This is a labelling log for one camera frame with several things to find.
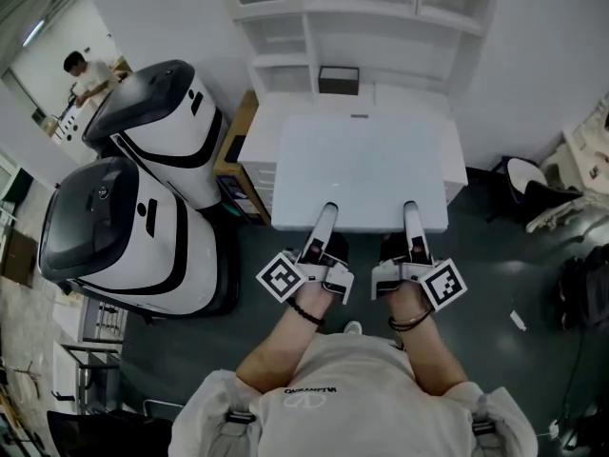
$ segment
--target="black bracelet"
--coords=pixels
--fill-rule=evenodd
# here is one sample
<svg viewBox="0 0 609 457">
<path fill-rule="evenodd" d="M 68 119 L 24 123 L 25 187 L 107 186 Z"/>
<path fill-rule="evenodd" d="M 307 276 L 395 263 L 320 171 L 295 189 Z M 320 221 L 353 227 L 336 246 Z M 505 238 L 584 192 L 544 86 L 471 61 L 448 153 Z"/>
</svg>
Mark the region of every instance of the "black bracelet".
<svg viewBox="0 0 609 457">
<path fill-rule="evenodd" d="M 395 321 L 395 319 L 392 316 L 390 316 L 387 323 L 389 324 L 389 326 L 391 328 L 393 328 L 396 331 L 409 331 L 409 330 L 412 330 L 414 327 L 416 327 L 418 324 L 422 323 L 422 321 L 425 318 L 427 318 L 431 314 L 432 311 L 433 311 L 433 309 L 429 309 L 421 316 L 421 318 L 419 318 L 418 320 L 415 320 L 414 322 L 399 324 Z"/>
<path fill-rule="evenodd" d="M 306 311 L 304 311 L 302 308 L 300 308 L 298 306 L 298 304 L 296 303 L 296 300 L 294 298 L 287 298 L 287 303 L 294 308 L 294 311 L 296 311 L 299 315 L 301 315 L 305 320 L 308 320 L 309 322 L 311 322 L 312 324 L 317 325 L 318 327 L 321 327 L 324 323 L 325 320 L 322 318 L 321 320 L 319 318 L 315 318 L 312 315 L 309 315 Z"/>
</svg>

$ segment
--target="shoe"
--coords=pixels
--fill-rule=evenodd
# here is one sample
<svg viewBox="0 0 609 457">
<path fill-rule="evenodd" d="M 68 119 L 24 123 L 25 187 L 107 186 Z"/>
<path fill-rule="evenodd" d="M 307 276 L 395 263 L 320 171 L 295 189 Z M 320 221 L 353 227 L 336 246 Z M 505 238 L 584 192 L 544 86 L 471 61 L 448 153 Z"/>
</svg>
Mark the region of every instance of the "shoe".
<svg viewBox="0 0 609 457">
<path fill-rule="evenodd" d="M 351 333 L 353 335 L 363 335 L 362 324 L 355 320 L 350 321 L 344 327 L 343 333 Z"/>
</svg>

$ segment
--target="black chair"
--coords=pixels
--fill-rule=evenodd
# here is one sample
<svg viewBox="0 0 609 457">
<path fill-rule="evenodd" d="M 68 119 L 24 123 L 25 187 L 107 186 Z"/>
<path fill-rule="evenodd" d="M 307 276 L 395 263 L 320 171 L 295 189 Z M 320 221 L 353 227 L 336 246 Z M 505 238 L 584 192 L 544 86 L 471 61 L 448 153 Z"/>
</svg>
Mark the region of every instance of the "black chair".
<svg viewBox="0 0 609 457">
<path fill-rule="evenodd" d="M 583 193 L 576 189 L 559 189 L 548 186 L 545 176 L 534 161 L 520 157 L 503 156 L 491 172 L 505 171 L 507 188 L 511 197 L 511 210 L 518 222 L 528 223 L 547 209 L 577 200 Z M 501 212 L 486 219 L 492 222 Z"/>
<path fill-rule="evenodd" d="M 171 422 L 129 413 L 68 415 L 47 412 L 49 431 L 60 457 L 167 457 Z"/>
</svg>

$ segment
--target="black robot lid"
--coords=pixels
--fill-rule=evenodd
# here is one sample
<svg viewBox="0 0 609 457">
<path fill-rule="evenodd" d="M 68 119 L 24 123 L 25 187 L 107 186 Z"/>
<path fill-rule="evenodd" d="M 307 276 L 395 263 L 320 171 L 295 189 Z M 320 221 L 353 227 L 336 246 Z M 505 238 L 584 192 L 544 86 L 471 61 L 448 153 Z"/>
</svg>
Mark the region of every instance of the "black robot lid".
<svg viewBox="0 0 609 457">
<path fill-rule="evenodd" d="M 51 281 L 98 272 L 127 248 L 139 188 L 130 159 L 111 157 L 77 169 L 53 193 L 43 226 L 40 270 Z"/>
<path fill-rule="evenodd" d="M 184 61 L 165 61 L 129 76 L 95 112 L 83 134 L 85 142 L 161 120 L 184 100 L 194 68 Z"/>
</svg>

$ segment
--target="cable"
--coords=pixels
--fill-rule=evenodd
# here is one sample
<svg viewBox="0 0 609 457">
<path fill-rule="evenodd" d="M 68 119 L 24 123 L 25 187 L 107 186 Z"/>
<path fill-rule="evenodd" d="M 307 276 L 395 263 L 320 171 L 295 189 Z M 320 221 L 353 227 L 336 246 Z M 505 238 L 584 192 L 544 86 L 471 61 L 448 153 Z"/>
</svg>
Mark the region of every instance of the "cable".
<svg viewBox="0 0 609 457">
<path fill-rule="evenodd" d="M 565 416 L 565 413 L 568 415 L 568 405 L 567 398 L 569 397 L 569 392 L 571 391 L 571 386 L 573 385 L 573 380 L 575 379 L 575 375 L 578 371 L 578 367 L 580 366 L 581 353 L 583 349 L 583 341 L 585 339 L 585 330 L 583 328 L 580 329 L 580 346 L 578 347 L 578 353 L 575 358 L 575 362 L 573 363 L 573 368 L 571 369 L 571 375 L 569 376 L 569 383 L 567 384 L 567 388 L 564 391 L 564 396 L 562 396 L 562 404 L 560 406 L 560 416 L 557 418 L 557 422 L 560 422 L 562 418 Z"/>
</svg>

